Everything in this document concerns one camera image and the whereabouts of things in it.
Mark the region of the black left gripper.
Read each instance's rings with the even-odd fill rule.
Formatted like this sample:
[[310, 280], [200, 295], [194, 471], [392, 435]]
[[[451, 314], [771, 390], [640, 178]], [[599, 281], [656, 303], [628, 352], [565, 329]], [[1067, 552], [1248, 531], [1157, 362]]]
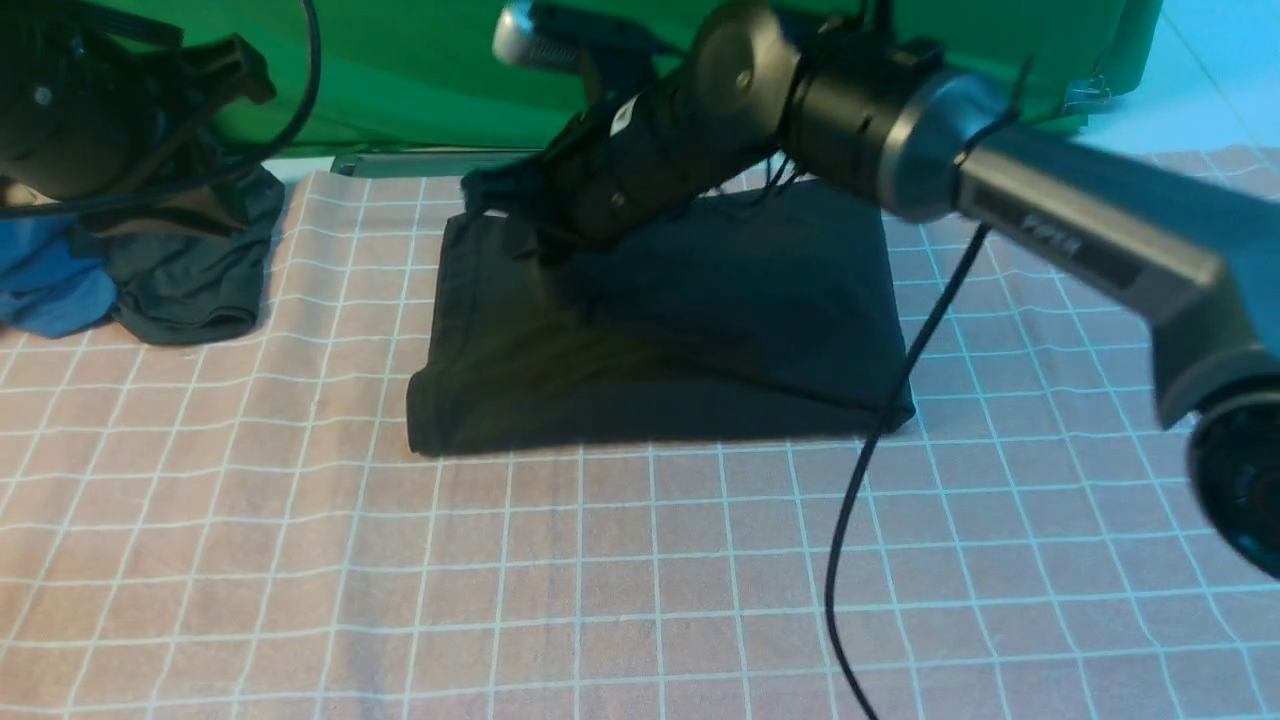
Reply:
[[224, 161], [209, 127], [234, 102], [275, 97], [265, 58], [239, 35], [182, 47], [175, 60], [61, 61], [61, 211], [105, 234], [243, 228], [243, 204], [223, 187], [247, 170]]

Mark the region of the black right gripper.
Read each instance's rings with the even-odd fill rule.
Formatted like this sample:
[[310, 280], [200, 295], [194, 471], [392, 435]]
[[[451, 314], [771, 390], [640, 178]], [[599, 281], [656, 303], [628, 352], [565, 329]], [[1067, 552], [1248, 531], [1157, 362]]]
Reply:
[[627, 101], [627, 118], [548, 160], [472, 169], [466, 213], [549, 217], [543, 251], [607, 251], [780, 150], [796, 60], [687, 60]]

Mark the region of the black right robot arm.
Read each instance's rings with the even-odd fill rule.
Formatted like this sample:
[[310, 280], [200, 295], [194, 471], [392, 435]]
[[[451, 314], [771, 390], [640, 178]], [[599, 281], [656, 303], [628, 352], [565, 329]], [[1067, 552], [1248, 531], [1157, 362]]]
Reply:
[[1277, 204], [1025, 126], [1015, 96], [897, 38], [891, 14], [726, 1], [658, 77], [671, 46], [637, 22], [513, 1], [495, 58], [579, 73], [589, 104], [541, 151], [470, 172], [466, 208], [530, 223], [552, 255], [604, 251], [782, 152], [905, 222], [997, 231], [1146, 322], [1160, 425], [1199, 418], [1202, 512], [1276, 577]]

